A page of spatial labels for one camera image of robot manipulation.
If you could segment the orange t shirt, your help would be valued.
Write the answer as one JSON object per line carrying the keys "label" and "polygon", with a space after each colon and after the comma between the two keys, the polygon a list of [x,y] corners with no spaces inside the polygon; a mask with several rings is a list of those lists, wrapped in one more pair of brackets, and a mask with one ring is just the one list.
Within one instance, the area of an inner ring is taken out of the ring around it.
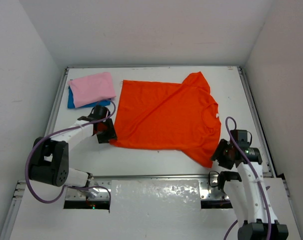
{"label": "orange t shirt", "polygon": [[221,135],[219,105],[201,72],[182,83],[124,80],[114,123],[115,147],[176,150],[211,168]]}

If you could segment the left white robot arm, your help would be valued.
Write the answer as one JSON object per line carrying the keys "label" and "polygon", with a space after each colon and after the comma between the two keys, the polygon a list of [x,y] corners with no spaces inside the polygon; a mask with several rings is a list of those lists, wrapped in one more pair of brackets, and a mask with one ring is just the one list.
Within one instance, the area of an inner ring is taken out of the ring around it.
{"label": "left white robot arm", "polygon": [[85,139],[93,136],[99,144],[116,140],[117,134],[111,115],[107,107],[96,105],[88,116],[79,117],[67,130],[37,138],[29,157],[28,179],[56,187],[87,188],[92,174],[71,168],[69,153]]}

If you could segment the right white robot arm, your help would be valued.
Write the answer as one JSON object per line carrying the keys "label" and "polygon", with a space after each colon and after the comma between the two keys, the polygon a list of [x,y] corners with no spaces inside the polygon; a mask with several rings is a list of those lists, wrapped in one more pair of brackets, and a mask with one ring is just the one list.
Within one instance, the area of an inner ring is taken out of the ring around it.
{"label": "right white robot arm", "polygon": [[221,171],[217,188],[229,197],[237,217],[239,240],[285,240],[288,227],[279,222],[271,206],[263,177],[260,151],[251,146],[247,130],[229,131],[230,140],[220,140],[212,161]]}

